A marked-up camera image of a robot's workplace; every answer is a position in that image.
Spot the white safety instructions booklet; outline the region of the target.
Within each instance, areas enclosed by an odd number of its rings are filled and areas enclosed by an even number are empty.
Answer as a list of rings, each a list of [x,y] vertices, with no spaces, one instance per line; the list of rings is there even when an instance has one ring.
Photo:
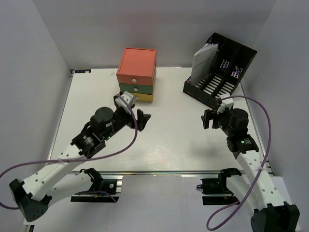
[[[218,52],[217,43],[206,43],[193,57],[190,84],[195,86],[203,80],[209,72],[215,55]]]

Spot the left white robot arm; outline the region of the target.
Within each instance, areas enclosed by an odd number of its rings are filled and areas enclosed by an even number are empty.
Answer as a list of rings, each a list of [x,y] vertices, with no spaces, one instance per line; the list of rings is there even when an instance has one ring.
[[[113,99],[116,110],[109,107],[96,110],[56,160],[47,160],[33,175],[9,184],[17,208],[27,222],[39,219],[50,206],[75,194],[113,196],[108,190],[109,184],[94,168],[81,169],[72,180],[64,181],[64,177],[80,164],[96,160],[94,156],[106,146],[105,142],[123,127],[128,126],[138,133],[151,118],[142,110],[132,111],[136,96],[125,91]]]

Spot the yellow bottom drawer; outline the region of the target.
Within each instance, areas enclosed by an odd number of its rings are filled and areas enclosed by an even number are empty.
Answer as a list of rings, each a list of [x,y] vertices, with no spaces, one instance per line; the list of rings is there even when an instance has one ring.
[[[153,102],[154,96],[152,94],[143,94],[132,92],[132,95],[137,97],[137,101],[139,102]]]

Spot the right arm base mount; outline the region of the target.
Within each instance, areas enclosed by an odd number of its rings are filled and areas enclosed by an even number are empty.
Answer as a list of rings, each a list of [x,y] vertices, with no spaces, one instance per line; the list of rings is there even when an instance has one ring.
[[[226,181],[232,176],[242,176],[237,168],[222,169],[217,178],[201,179],[196,188],[202,192],[203,205],[230,205],[237,203],[238,199],[227,186]]]

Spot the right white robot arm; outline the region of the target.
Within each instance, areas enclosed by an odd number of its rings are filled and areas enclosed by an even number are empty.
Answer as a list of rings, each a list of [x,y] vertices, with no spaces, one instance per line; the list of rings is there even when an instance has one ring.
[[[232,194],[245,206],[254,232],[294,232],[300,216],[296,205],[288,204],[275,187],[254,139],[248,134],[248,113],[242,109],[225,108],[221,112],[206,110],[201,116],[203,127],[220,128],[227,135],[227,147],[242,167],[223,169],[218,188]]]

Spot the orange top drawer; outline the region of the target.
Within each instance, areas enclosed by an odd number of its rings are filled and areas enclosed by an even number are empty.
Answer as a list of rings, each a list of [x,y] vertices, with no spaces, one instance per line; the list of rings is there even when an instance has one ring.
[[[116,76],[120,84],[152,86],[155,69],[156,50],[126,47]]]

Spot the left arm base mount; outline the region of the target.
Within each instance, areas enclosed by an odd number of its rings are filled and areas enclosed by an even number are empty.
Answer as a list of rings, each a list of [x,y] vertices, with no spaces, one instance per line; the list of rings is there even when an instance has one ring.
[[[122,180],[115,177],[103,177],[94,168],[81,169],[80,174],[87,174],[92,185],[85,193],[72,195],[72,203],[116,203],[119,199]]]

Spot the green drawer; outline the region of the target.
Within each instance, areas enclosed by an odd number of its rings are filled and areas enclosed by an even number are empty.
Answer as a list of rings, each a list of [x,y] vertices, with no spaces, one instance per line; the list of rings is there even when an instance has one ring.
[[[121,91],[141,94],[153,94],[153,86],[119,83]]]

